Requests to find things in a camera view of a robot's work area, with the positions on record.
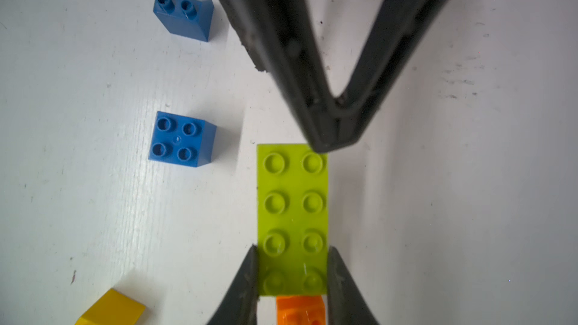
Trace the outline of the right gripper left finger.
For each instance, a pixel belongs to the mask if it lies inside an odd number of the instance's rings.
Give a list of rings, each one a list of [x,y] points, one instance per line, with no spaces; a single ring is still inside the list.
[[[257,246],[252,245],[208,325],[257,324],[258,269]]]

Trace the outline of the orange long lego brick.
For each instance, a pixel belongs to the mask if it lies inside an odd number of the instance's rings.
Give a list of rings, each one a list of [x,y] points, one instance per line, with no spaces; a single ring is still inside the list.
[[[278,325],[325,325],[322,296],[277,296]]]

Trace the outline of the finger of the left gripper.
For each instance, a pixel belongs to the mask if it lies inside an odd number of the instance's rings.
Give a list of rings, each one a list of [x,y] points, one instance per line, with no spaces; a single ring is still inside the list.
[[[219,0],[242,45],[281,90],[318,153],[355,144],[448,0],[383,0],[351,79],[333,96],[306,0]]]

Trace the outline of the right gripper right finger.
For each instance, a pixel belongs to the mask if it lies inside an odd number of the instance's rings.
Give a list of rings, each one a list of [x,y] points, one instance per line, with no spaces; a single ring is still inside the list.
[[[328,251],[327,289],[329,324],[378,324],[339,251],[333,246]]]

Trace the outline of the lime green lego plate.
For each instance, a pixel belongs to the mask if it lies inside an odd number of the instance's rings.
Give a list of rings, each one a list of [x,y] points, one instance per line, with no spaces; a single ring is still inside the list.
[[[258,290],[327,292],[329,162],[307,144],[257,146]]]

